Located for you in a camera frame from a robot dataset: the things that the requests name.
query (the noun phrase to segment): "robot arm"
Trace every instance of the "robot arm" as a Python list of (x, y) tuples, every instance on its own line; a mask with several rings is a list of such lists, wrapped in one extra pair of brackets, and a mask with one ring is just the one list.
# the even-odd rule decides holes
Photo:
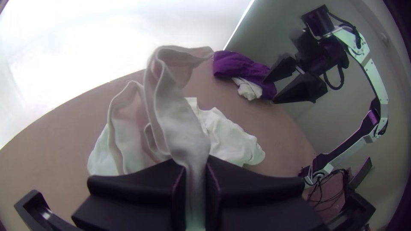
[[(329, 16), (341, 21), (342, 24), (334, 26)], [(309, 187), (330, 174), (335, 166), (365, 144), (375, 142), (385, 133), (388, 125), (388, 96), (371, 58), (369, 46), (352, 24), (331, 14), (325, 5), (306, 13), (301, 18), (307, 27), (290, 36), (298, 49), (295, 59), (290, 55), (282, 57), (264, 81), (281, 80), (291, 76), (295, 70), (300, 75), (277, 94), (273, 102), (315, 103), (316, 99), (327, 93), (326, 84), (319, 78), (322, 74), (330, 88), (340, 89), (344, 84), (343, 68), (348, 68), (349, 65), (347, 54), (361, 66), (375, 93), (375, 99), (371, 102), (358, 130), (333, 151), (318, 155), (310, 166), (302, 169), (300, 176)], [(326, 71), (336, 65), (341, 77), (341, 84), (338, 87), (332, 86), (326, 76)]]
[(371, 58), (365, 38), (361, 33), (358, 34), (361, 37), (361, 47), (357, 47), (356, 35), (352, 32), (342, 27), (335, 27), (335, 30), (331, 32), (331, 36), (337, 37), (340, 42), (345, 44), (347, 53), (361, 66), (374, 91), (375, 99), (371, 102), (369, 111), (362, 120), (360, 128), (354, 134), (330, 153), (318, 155), (313, 160), (312, 165), (301, 171), (301, 176), (305, 178), (307, 186), (313, 185), (318, 178), (330, 174), (335, 166), (360, 150), (365, 144), (375, 142), (385, 133), (387, 128), (387, 91)]

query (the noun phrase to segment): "brown table surface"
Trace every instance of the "brown table surface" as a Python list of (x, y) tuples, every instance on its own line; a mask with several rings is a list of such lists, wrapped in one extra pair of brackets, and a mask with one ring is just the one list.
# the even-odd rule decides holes
[[(32, 189), (43, 193), (54, 213), (71, 222), (87, 198), (87, 160), (107, 122), (110, 100), (143, 71), (92, 89), (47, 113), (0, 150), (0, 220), (8, 231), (27, 230), (13, 205)], [(240, 97), (230, 80), (215, 79), (212, 61), (193, 72), (185, 96), (213, 107), (257, 137), (266, 156), (247, 169), (270, 176), (296, 176), (315, 157), (314, 149), (279, 105)]]

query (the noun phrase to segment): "wall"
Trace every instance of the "wall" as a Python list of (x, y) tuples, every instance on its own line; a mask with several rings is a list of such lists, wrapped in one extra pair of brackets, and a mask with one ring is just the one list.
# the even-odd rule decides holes
[[(377, 208), (370, 221), (372, 227), (384, 226), (391, 219), (401, 198), (410, 166), (410, 126), (407, 118), (410, 106), (406, 99), (410, 92), (411, 68), (391, 15), (381, 0), (278, 0), (274, 3), (260, 0), (254, 4), (255, 8), (253, 11), (250, 9), (247, 15), (248, 24), (239, 27), (241, 33), (233, 36), (235, 40), (227, 49), (238, 51), (268, 66), (276, 61), (278, 55), (297, 51), (288, 39), (288, 33), (292, 28), (302, 28), (300, 15), (322, 4), (327, 4), (331, 12), (357, 26), (366, 38), (389, 95), (390, 123), (381, 139), (347, 159), (342, 167), (350, 166), (356, 171), (366, 157), (371, 157), (375, 169), (360, 185), (358, 192)], [(268, 13), (271, 9), (278, 14)], [(387, 35), (387, 46), (381, 41), (380, 32)], [(329, 89), (316, 104), (300, 102), (283, 105), (318, 153), (330, 152), (355, 132), (374, 98), (367, 79), (352, 58), (349, 69), (344, 73), (344, 87), (339, 91)], [(328, 76), (334, 85), (339, 84), (335, 69)], [(291, 80), (282, 80), (276, 85), (281, 89)]]

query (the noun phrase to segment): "white towel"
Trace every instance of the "white towel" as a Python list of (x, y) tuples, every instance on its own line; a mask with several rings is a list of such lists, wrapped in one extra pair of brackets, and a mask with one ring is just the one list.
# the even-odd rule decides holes
[(231, 78), (238, 86), (238, 94), (244, 96), (249, 101), (259, 99), (262, 95), (262, 88), (241, 77)]
[[(204, 55), (193, 55), (201, 51)], [(158, 48), (149, 59), (144, 85), (130, 81), (112, 99), (107, 125), (88, 161), (92, 175), (123, 175), (173, 158), (187, 173), (187, 230), (204, 229), (209, 154), (239, 166), (257, 164), (265, 156), (256, 138), (218, 109), (200, 110), (196, 98), (182, 96), (192, 69), (212, 53), (209, 47)]]

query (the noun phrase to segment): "laundry pile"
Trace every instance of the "laundry pile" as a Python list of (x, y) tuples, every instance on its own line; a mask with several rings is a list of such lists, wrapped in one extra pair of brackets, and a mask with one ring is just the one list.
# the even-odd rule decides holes
[(248, 100), (273, 100), (277, 94), (274, 83), (264, 83), (270, 68), (237, 52), (222, 50), (214, 53), (213, 72), (220, 79), (232, 79), (238, 85), (238, 94)]
[(143, 84), (129, 81), (110, 102), (107, 124), (87, 165), (92, 175), (116, 176), (173, 158), (186, 168), (188, 229), (204, 224), (202, 182), (209, 154), (238, 166), (258, 164), (265, 157), (256, 137), (217, 108), (201, 110), (196, 98), (183, 97), (192, 70), (212, 54), (209, 47), (158, 48)]

